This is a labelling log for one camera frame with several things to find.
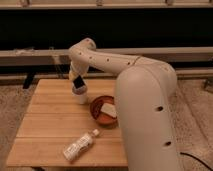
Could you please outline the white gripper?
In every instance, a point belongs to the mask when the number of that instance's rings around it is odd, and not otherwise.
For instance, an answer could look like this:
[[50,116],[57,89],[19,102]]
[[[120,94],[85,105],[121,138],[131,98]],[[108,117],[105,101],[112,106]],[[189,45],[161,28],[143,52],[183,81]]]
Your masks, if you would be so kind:
[[83,76],[84,74],[87,73],[89,69],[88,65],[83,65],[80,63],[76,62],[71,62],[70,63],[70,70],[69,70],[69,80],[73,83],[73,81],[78,77],[78,76]]

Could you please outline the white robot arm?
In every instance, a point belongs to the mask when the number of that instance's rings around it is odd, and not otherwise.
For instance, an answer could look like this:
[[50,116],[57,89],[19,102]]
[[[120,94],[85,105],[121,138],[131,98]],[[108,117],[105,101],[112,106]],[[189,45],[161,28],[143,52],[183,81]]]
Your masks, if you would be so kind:
[[177,85],[173,67],[144,56],[98,52],[90,38],[68,53],[71,79],[90,67],[117,76],[114,100],[129,171],[183,171],[169,109]]

